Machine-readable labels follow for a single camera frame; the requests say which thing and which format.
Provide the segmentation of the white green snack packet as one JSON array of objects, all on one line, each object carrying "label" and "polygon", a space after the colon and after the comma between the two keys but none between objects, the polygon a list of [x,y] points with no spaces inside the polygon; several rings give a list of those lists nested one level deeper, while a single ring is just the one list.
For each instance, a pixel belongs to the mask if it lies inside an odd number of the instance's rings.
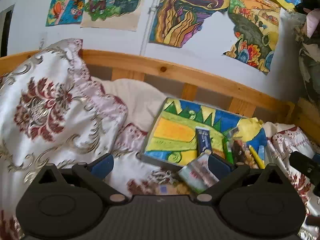
[{"label": "white green snack packet", "polygon": [[219,182],[219,179],[209,170],[209,156],[210,153],[206,150],[199,157],[178,171],[179,177],[196,194],[203,193],[208,188]]}]

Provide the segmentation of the navy goat milk powder sachet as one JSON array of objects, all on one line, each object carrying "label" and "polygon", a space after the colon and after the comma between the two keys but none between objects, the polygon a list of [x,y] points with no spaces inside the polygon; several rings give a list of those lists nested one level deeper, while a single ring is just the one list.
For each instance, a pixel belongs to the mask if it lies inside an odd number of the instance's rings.
[{"label": "navy goat milk powder sachet", "polygon": [[202,154],[211,154],[212,145],[209,130],[202,127],[196,127],[197,152],[198,156]]}]

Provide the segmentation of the yellow stick packet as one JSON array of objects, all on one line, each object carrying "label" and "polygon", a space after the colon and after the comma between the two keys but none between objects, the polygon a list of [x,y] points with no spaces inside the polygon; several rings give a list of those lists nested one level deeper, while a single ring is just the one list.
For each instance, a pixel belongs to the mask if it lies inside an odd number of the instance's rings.
[{"label": "yellow stick packet", "polygon": [[249,148],[251,154],[253,155],[253,158],[255,159],[257,165],[259,166],[259,168],[260,169],[264,169],[265,168],[264,161],[259,157],[259,155],[255,151],[255,149],[251,145],[249,145],[248,148]]}]

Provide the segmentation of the brown patterned snack packet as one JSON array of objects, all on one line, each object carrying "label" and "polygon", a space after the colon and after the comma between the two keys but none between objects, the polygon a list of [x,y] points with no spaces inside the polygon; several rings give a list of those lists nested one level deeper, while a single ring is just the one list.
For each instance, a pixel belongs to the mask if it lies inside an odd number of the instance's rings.
[{"label": "brown patterned snack packet", "polygon": [[249,148],[241,140],[235,140],[233,142],[232,155],[235,164],[243,163],[250,168],[259,168]]}]

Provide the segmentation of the light blue small packet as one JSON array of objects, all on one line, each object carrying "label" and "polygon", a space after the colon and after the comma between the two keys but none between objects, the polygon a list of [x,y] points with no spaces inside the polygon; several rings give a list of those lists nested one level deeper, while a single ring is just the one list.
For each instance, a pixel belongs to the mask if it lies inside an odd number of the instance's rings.
[{"label": "light blue small packet", "polygon": [[258,156],[261,159],[261,161],[264,163],[264,161],[265,161],[265,147],[263,145],[260,145],[258,148]]}]

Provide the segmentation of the white floral embroidered pillow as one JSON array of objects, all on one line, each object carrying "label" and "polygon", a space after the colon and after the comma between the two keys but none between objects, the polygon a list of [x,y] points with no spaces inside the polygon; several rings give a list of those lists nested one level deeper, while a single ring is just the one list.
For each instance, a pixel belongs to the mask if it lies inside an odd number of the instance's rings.
[{"label": "white floral embroidered pillow", "polygon": [[93,79],[82,41],[51,44],[1,77],[1,239],[19,239],[18,201],[47,164],[91,162],[112,150],[128,109]]}]

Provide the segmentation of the metal tray with dinosaur drawing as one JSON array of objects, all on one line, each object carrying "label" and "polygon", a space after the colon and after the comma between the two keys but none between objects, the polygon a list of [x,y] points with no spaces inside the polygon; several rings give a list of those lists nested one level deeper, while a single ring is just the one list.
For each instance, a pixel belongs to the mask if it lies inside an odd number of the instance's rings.
[{"label": "metal tray with dinosaur drawing", "polygon": [[222,140],[241,140],[258,151],[267,144],[262,121],[246,118],[214,107],[166,98],[139,157],[142,161],[179,170],[198,157],[196,127],[209,130],[212,153],[225,158]]}]

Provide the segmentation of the cream plain pillow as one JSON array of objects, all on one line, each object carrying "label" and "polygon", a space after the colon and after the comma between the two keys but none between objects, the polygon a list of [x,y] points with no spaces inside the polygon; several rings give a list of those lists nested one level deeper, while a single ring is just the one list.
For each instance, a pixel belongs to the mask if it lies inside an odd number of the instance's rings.
[{"label": "cream plain pillow", "polygon": [[133,79],[117,79],[115,81],[92,80],[102,83],[107,94],[117,96],[128,108],[125,125],[133,123],[144,132],[148,132],[158,114],[160,107],[167,98],[152,85]]}]

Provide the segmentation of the pile of dark clothes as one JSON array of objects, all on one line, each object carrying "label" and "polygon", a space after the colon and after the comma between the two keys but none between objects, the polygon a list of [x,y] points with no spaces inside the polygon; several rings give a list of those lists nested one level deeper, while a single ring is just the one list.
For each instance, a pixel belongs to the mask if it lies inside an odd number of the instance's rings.
[{"label": "pile of dark clothes", "polygon": [[305,15],[295,28],[299,68],[309,100],[319,104],[319,0],[302,0],[296,11]]}]

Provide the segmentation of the yellow landscape flowers drawing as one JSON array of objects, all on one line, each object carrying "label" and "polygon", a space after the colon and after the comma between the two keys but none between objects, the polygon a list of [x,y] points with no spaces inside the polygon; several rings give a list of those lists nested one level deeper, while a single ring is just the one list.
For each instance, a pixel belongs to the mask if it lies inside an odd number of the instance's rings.
[{"label": "yellow landscape flowers drawing", "polygon": [[280,6],[270,0],[230,0],[237,38],[224,55],[268,74],[279,37]]}]

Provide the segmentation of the red-haired girl drawing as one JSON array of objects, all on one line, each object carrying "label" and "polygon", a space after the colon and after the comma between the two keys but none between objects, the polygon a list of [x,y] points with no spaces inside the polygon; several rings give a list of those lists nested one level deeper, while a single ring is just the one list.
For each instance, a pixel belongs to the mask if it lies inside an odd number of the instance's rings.
[{"label": "red-haired girl drawing", "polygon": [[46,26],[80,24],[85,0],[51,0]]}]

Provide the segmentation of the purple swirl sun drawing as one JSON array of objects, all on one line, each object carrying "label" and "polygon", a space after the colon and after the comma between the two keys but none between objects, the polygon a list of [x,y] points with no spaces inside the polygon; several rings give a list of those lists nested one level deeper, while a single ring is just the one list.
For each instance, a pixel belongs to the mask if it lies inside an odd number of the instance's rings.
[{"label": "purple swirl sun drawing", "polygon": [[202,29],[205,19],[228,6],[229,0],[160,0],[149,42],[181,48]]}]

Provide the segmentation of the blonde child green drawing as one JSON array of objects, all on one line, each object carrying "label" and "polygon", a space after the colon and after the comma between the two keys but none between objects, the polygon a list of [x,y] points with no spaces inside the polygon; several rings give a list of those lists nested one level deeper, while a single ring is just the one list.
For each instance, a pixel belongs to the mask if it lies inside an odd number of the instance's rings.
[{"label": "blonde child green drawing", "polygon": [[80,26],[136,31],[144,0],[87,0]]}]

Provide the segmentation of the wooden bed headboard rail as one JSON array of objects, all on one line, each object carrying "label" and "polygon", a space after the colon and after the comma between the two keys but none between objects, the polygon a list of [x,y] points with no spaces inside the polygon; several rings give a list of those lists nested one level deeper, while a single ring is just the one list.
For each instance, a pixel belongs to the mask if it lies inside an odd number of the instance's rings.
[{"label": "wooden bed headboard rail", "polygon": [[204,88],[230,97],[227,106],[230,112],[252,117],[257,108],[263,108],[275,114],[277,122],[294,124],[319,142],[319,111],[303,98],[297,103],[281,101],[224,77],[149,57],[92,49],[81,50],[80,56],[89,66],[102,71],[109,68],[112,80],[144,81],[147,75],[152,75],[183,83],[180,98],[185,100],[195,100],[198,89]]}]

